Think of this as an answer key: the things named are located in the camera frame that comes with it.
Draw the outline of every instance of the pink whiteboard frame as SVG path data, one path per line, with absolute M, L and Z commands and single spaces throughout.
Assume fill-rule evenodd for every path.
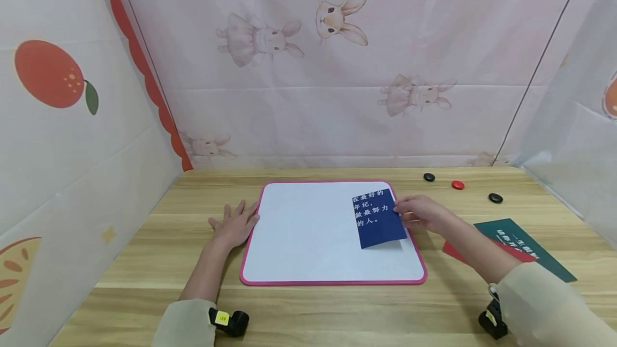
M 351 180 L 293 180 L 293 181 L 272 181 L 272 182 L 268 182 L 268 184 L 265 184 L 263 188 L 261 188 L 261 193 L 259 194 L 259 204 L 261 205 L 261 198 L 264 197 L 264 191 L 266 189 L 266 186 L 270 185 L 270 184 L 300 184 L 300 183 L 318 183 L 318 182 L 385 182 L 389 187 L 390 190 L 392 190 L 392 193 L 394 195 L 394 199 L 396 199 L 396 193 L 394 192 L 394 188 L 392 186 L 392 184 L 390 184 L 388 181 L 386 180 L 364 180 L 364 179 L 351 179 Z M 246 258 L 249 254 L 249 249 L 251 248 L 251 240 L 253 238 L 253 232 L 251 232 L 251 234 L 249 235 L 249 239 L 248 242 L 246 244 L 246 248 L 244 250 L 244 256 L 242 258 L 242 266 L 240 266 L 240 281 L 244 283 L 244 285 L 248 285 L 248 286 L 295 286 L 295 285 L 418 285 L 418 284 L 422 284 L 426 281 L 427 278 L 427 271 L 426 271 L 426 264 L 424 262 L 424 259 L 422 258 L 422 255 L 419 252 L 418 249 L 418 245 L 417 243 L 415 243 L 413 241 L 413 234 L 411 233 L 411 231 L 408 229 L 407 232 L 409 233 L 409 237 L 411 238 L 411 242 L 413 243 L 413 246 L 416 250 L 416 253 L 418 254 L 420 263 L 422 265 L 422 270 L 424 271 L 424 274 L 422 276 L 422 278 L 419 278 L 417 280 L 412 280 L 412 281 L 322 281 L 322 282 L 251 282 L 248 281 L 245 277 L 244 277 L 244 265 L 246 264 Z

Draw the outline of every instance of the orange fruit print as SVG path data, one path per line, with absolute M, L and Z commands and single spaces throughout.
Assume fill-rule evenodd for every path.
M 86 91 L 86 104 L 96 114 L 99 97 L 77 62 L 60 47 L 44 40 L 27 40 L 15 52 L 17 76 L 36 99 L 54 108 L 68 108 Z
M 617 79 L 613 79 L 613 82 L 606 87 L 602 108 L 609 118 L 617 119 Z
M 13 324 L 40 244 L 40 237 L 24 238 L 0 250 L 0 335 Z

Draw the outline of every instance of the yellow label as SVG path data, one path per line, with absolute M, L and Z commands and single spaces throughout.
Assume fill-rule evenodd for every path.
M 486 310 L 486 317 L 491 321 L 491 323 L 493 323 L 495 327 L 498 326 L 498 322 L 495 320 L 493 314 L 491 314 L 491 311 Z
M 223 311 L 216 312 L 216 319 L 214 320 L 216 324 L 220 324 L 221 326 L 227 326 L 230 323 L 230 314 Z

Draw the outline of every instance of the finger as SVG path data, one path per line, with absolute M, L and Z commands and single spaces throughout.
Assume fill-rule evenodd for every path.
M 413 201 L 403 201 L 396 205 L 394 212 L 405 214 L 413 211 Z
M 216 231 L 217 228 L 219 228 L 219 221 L 214 220 L 214 217 L 210 217 L 208 218 L 208 222 L 210 223 L 210 225 L 212 226 L 212 229 L 214 229 Z
M 253 229 L 258 221 L 259 221 L 259 214 L 255 214 L 255 216 L 251 217 L 250 220 L 246 223 L 247 228 L 249 230 Z
M 231 207 L 229 204 L 225 204 L 225 210 L 223 213 L 223 220 L 227 220 L 231 216 Z
M 419 217 L 416 216 L 413 212 L 407 212 L 405 214 L 401 214 L 401 221 L 418 221 Z
M 233 216 L 240 216 L 240 214 L 242 214 L 242 212 L 244 212 L 244 205 L 246 204 L 246 201 L 242 200 L 240 201 L 240 204 L 238 204 L 238 208 L 236 208 L 236 210 L 234 210 L 233 212 Z
M 407 229 L 424 228 L 421 221 L 403 221 L 403 226 Z
M 398 205 L 401 202 L 409 201 L 409 200 L 411 200 L 414 197 L 415 196 L 413 194 L 410 194 L 409 196 L 397 198 L 396 201 L 394 201 L 394 205 Z
M 257 208 L 259 208 L 259 201 L 256 201 L 253 205 L 249 206 L 244 211 L 244 214 L 246 214 L 248 217 L 251 217 L 253 214 L 255 214 Z

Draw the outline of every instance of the wrist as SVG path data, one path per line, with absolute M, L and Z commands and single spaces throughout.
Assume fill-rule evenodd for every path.
M 439 229 L 439 234 L 441 237 L 448 240 L 453 234 L 458 233 L 460 229 L 460 225 L 466 225 L 460 217 L 456 216 L 452 212 L 448 212 L 443 215 L 441 220 L 441 228 Z
M 214 237 L 212 240 L 207 242 L 206 245 L 204 245 L 202 254 L 209 254 L 212 257 L 221 257 L 226 259 L 233 248 L 233 246 L 229 245 L 222 239 Z

